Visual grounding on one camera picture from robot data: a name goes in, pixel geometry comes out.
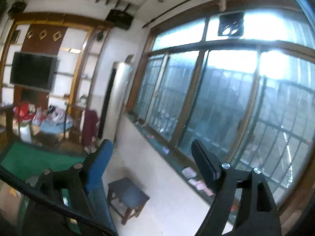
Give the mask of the dark wooden stool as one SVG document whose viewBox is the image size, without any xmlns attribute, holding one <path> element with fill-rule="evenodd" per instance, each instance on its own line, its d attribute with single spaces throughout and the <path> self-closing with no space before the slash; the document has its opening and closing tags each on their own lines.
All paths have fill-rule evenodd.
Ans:
<svg viewBox="0 0 315 236">
<path fill-rule="evenodd" d="M 120 213 L 112 203 L 116 199 L 126 207 L 124 214 Z M 149 199 L 150 197 L 128 177 L 108 184 L 108 205 L 121 217 L 122 225 L 125 225 L 130 218 L 139 217 Z"/>
</svg>

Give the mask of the maroon cloth on chair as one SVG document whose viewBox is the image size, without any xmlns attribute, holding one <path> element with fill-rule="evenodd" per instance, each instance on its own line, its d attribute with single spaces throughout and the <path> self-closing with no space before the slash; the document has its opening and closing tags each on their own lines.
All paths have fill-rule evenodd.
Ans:
<svg viewBox="0 0 315 236">
<path fill-rule="evenodd" d="M 86 110 L 84 115 L 84 124 L 82 129 L 82 144 L 90 147 L 92 140 L 97 136 L 97 124 L 99 122 L 97 112 L 95 110 Z"/>
</svg>

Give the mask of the wooden chair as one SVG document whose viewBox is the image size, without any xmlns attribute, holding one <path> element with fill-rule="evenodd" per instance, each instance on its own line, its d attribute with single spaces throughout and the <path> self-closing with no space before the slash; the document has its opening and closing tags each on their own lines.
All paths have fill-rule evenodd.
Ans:
<svg viewBox="0 0 315 236">
<path fill-rule="evenodd" d="M 82 144 L 81 122 L 86 109 L 78 105 L 67 104 L 63 123 L 63 140 Z"/>
</svg>

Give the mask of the pile of clothes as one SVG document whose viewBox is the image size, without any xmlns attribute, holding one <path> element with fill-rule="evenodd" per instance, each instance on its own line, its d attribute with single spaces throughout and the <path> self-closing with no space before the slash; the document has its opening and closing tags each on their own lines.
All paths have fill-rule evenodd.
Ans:
<svg viewBox="0 0 315 236">
<path fill-rule="evenodd" d="M 40 131 L 47 134 L 61 134 L 74 124 L 71 115 L 55 105 L 50 105 L 47 110 L 43 110 L 25 101 L 21 105 L 16 105 L 13 112 L 20 125 L 39 126 Z"/>
</svg>

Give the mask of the standing air conditioner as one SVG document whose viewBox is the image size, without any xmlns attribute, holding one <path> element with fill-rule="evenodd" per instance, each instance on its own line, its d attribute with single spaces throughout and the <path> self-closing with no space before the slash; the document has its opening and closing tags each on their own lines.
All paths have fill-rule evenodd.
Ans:
<svg viewBox="0 0 315 236">
<path fill-rule="evenodd" d="M 125 62 L 114 62 L 108 80 L 107 90 L 100 117 L 99 140 L 115 141 L 118 121 L 122 111 L 123 101 L 129 84 L 132 67 Z"/>
</svg>

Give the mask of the black television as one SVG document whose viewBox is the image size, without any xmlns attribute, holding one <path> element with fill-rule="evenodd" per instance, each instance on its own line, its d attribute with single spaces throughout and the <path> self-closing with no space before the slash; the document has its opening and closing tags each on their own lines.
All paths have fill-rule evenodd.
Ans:
<svg viewBox="0 0 315 236">
<path fill-rule="evenodd" d="M 15 52 L 10 83 L 50 91 L 56 66 L 56 56 Z"/>
</svg>

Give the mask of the window with wooden frame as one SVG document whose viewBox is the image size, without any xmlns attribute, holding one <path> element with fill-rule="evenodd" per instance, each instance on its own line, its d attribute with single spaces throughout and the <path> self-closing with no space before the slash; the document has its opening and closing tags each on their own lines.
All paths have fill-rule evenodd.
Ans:
<svg viewBox="0 0 315 236">
<path fill-rule="evenodd" d="M 295 0 L 216 0 L 154 27 L 127 111 L 177 170 L 194 140 L 259 168 L 277 205 L 314 142 L 314 30 Z"/>
</svg>

